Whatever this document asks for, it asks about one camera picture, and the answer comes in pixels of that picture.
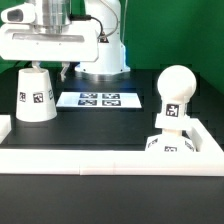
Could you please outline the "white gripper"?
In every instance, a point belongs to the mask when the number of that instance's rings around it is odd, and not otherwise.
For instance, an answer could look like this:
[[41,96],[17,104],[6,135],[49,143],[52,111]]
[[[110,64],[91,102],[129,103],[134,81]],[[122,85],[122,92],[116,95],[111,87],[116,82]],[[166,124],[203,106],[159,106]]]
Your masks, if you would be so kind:
[[66,79],[70,62],[94,62],[98,59],[97,34],[89,21],[72,21],[59,34],[39,33],[35,27],[34,7],[11,7],[1,12],[0,56],[4,60],[62,62],[60,80]]

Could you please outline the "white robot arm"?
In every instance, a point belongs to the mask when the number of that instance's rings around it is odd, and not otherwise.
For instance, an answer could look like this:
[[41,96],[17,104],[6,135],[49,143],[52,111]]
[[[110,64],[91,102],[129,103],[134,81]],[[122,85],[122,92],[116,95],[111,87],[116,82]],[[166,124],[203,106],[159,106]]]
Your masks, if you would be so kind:
[[110,80],[126,73],[120,39],[119,0],[84,0],[85,13],[72,13],[72,0],[24,0],[0,13],[0,58],[40,64],[60,62],[64,76],[72,62],[81,76]]

